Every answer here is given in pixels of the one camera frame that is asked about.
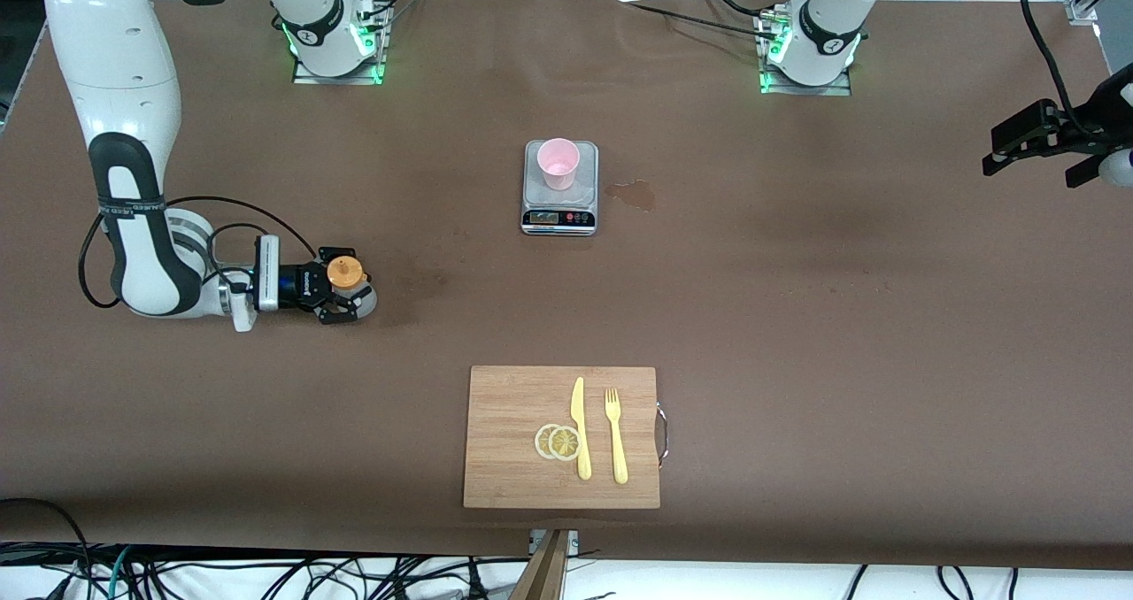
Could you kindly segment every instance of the yellow knife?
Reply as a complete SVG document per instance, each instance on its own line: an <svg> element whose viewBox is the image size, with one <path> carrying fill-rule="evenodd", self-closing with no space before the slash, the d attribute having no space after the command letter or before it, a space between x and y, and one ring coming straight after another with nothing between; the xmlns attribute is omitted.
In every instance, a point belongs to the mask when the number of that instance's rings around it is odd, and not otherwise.
<svg viewBox="0 0 1133 600"><path fill-rule="evenodd" d="M578 478L590 480L590 449L586 446L586 405L582 403L582 378L574 382L570 397L570 418L578 427Z"/></svg>

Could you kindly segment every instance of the brown table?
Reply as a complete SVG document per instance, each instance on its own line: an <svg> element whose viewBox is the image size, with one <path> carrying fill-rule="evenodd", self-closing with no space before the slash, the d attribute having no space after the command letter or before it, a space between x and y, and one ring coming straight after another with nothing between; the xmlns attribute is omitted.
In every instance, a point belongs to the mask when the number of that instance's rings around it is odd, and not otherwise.
<svg viewBox="0 0 1133 600"><path fill-rule="evenodd" d="M1097 40L1037 11L1084 100ZM86 305L94 189L45 41L0 140L3 495L103 542L518 554L572 526L606 557L1133 566L1133 196L1066 191L1073 157L980 175L988 129L1054 93L1016 5L879 3L849 100L760 95L749 40L613 0L420 0L383 87L291 85L267 0L160 12L167 194L355 246L381 307L236 334ZM655 208L522 237L547 136ZM105 298L101 240L91 264ZM461 508L472 365L656 367L662 508Z"/></svg>

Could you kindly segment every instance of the lemon slice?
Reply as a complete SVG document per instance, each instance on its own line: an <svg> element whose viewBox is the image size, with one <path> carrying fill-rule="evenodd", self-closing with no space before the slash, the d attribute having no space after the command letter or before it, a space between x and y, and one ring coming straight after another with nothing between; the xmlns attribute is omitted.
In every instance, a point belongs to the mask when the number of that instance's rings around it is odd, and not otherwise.
<svg viewBox="0 0 1133 600"><path fill-rule="evenodd" d="M559 423L546 423L539 431L535 431L535 452L538 452L539 456L555 460L555 455L551 454L551 435L557 429Z"/></svg>
<svg viewBox="0 0 1133 600"><path fill-rule="evenodd" d="M574 460L578 456L578 430L563 426L551 431L551 454L557 460Z"/></svg>

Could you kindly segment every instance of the digital scale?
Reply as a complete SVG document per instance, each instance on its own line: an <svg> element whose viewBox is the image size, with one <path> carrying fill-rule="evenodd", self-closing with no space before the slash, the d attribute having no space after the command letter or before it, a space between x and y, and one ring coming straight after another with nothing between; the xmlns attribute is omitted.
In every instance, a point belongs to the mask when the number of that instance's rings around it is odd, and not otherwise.
<svg viewBox="0 0 1133 600"><path fill-rule="evenodd" d="M527 234L594 234L598 230L598 147L593 142L574 142L579 152L574 183L565 191L555 191L536 160L544 142L527 143L519 228Z"/></svg>

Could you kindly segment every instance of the cutting board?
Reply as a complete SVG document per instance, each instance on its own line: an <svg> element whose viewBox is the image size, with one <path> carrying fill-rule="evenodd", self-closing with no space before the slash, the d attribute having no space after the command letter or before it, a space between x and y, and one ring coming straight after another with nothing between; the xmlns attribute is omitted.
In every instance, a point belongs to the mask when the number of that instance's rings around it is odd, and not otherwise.
<svg viewBox="0 0 1133 600"><path fill-rule="evenodd" d="M576 427L570 400L579 377L586 386L590 480L578 478L574 460L547 460L535 451L535 434L546 423ZM630 478L621 486L614 482L607 387L617 389L622 403L622 444ZM661 507L656 415L657 372L651 367L474 367L465 507L656 509Z"/></svg>

